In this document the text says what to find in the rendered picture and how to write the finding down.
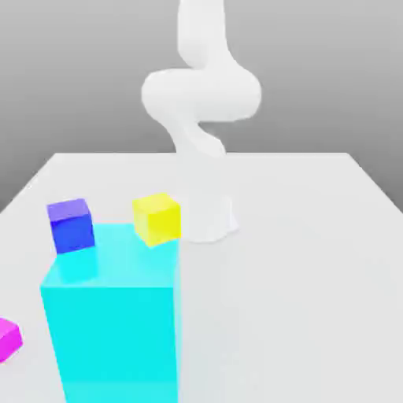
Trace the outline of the small yellow cube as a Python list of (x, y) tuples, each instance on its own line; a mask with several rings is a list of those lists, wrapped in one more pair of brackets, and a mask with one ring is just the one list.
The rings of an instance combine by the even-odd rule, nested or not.
[(135, 232), (148, 247), (181, 238), (181, 209), (166, 193), (151, 194), (132, 202)]

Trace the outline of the small blue cube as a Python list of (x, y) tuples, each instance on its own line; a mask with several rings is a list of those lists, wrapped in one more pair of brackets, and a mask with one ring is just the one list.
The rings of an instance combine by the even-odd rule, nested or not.
[(46, 206), (57, 254), (95, 245), (91, 212), (83, 198)]

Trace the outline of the small magenta cube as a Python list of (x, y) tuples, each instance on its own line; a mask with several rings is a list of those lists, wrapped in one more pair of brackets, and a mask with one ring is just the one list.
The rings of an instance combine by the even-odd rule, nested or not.
[(23, 339), (19, 326), (0, 317), (0, 363), (5, 362), (22, 345)]

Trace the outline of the large cyan box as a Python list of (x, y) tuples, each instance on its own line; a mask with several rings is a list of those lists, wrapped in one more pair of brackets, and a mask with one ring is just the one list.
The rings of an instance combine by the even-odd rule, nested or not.
[(131, 224), (94, 236), (40, 287), (66, 403), (178, 403), (179, 243), (149, 247)]

